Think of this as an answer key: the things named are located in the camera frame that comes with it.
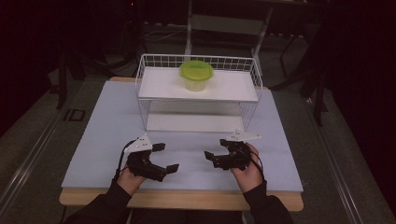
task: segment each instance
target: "chair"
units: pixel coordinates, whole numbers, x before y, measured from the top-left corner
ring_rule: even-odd
[[[302,35],[304,40],[306,41],[306,43],[311,44],[312,41],[315,38],[315,35],[318,32],[318,29],[320,27],[320,24],[318,23],[306,23],[302,26]],[[282,71],[283,71],[283,75],[285,77],[289,77],[290,75],[288,75],[288,73],[286,72],[285,69],[285,64],[283,62],[283,55],[286,53],[286,51],[289,49],[290,45],[294,42],[294,40],[297,38],[297,35],[294,35],[291,40],[289,41],[289,43],[286,45],[286,47],[282,50],[282,53],[280,54],[280,64],[282,67]]]

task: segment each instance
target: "metal chair leg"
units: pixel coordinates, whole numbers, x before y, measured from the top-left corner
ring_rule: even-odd
[[[279,60],[280,60],[280,65],[282,67],[282,71],[283,71],[283,75],[285,77],[289,77],[288,73],[286,72],[285,69],[285,64],[283,63],[283,55],[285,54],[286,50],[288,50],[288,48],[290,47],[291,43],[293,43],[294,39],[297,36],[295,35],[294,37],[291,38],[291,40],[289,41],[289,43],[286,45],[286,47],[282,50],[282,53],[280,54]]]

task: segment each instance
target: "black cable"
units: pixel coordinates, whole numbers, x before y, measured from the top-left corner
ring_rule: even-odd
[[[127,168],[127,167],[125,167],[125,168],[123,168],[123,169],[121,170],[122,160],[123,160],[123,155],[124,155],[124,150],[125,150],[125,148],[127,148],[128,146],[130,146],[134,141],[135,141],[135,140],[133,140],[133,141],[129,142],[128,144],[126,144],[125,147],[122,149],[122,152],[121,152],[121,155],[120,155],[119,166],[118,166],[118,168],[117,168],[117,170],[116,170],[116,173],[114,174],[113,182],[117,181],[117,180],[119,179],[119,177],[120,177],[121,171],[123,171],[123,170],[125,170],[125,168]]]
[[[256,153],[254,153],[254,152],[252,152],[251,150],[250,150],[250,152],[249,152],[250,154],[255,155],[255,156],[259,159],[260,165],[259,165],[257,162],[255,162],[255,161],[251,158],[251,156],[246,155],[245,152],[242,151],[241,149],[236,148],[235,150],[238,151],[238,152],[240,152],[244,157],[250,159],[250,162],[252,162],[253,165],[256,166],[257,169],[260,171],[260,175],[262,176],[262,181],[264,181],[264,180],[265,180],[265,177],[264,177],[264,170],[262,169],[262,159],[260,159],[259,155],[256,154]]]
[[[64,223],[64,217],[66,216],[66,210],[67,210],[67,206],[64,206],[64,210],[62,211],[61,221],[59,222],[60,224]]]

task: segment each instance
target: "wooden table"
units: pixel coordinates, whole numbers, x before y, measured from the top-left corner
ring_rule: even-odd
[[[133,82],[130,77],[113,77],[111,81]],[[63,188],[60,202],[66,206],[86,205],[107,189]],[[290,211],[304,207],[300,192],[268,191],[277,196]],[[249,210],[240,190],[172,190],[140,189],[129,201],[130,207],[169,209]]]

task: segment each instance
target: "wire basket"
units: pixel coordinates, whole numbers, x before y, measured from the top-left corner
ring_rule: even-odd
[[[213,67],[213,71],[216,72],[242,72],[250,74],[252,85],[252,92],[255,92],[257,97],[256,101],[244,102],[238,100],[227,99],[224,102],[222,100],[207,101],[205,99],[143,99],[140,97],[139,92],[141,92],[143,77],[145,76],[146,70],[151,68],[163,68],[164,70],[177,69],[184,63],[190,60],[198,60],[205,63],[209,63]],[[191,107],[191,104],[199,105],[200,107],[213,108],[218,106],[226,106],[228,108],[230,104],[237,105],[239,108],[240,119],[242,121],[242,128],[247,129],[251,117],[256,109],[257,103],[260,101],[262,94],[262,78],[259,72],[258,66],[254,59],[252,58],[239,58],[239,57],[221,57],[221,56],[203,56],[203,55],[171,55],[171,54],[143,54],[140,59],[140,64],[136,74],[135,81],[136,96],[138,99],[142,120],[145,128],[148,128],[149,114],[152,107],[158,105],[184,105],[185,107]],[[160,129],[155,131],[177,131],[177,130],[166,130]],[[213,130],[198,130],[200,132],[213,132]],[[220,132],[233,132],[232,130],[220,130]]]

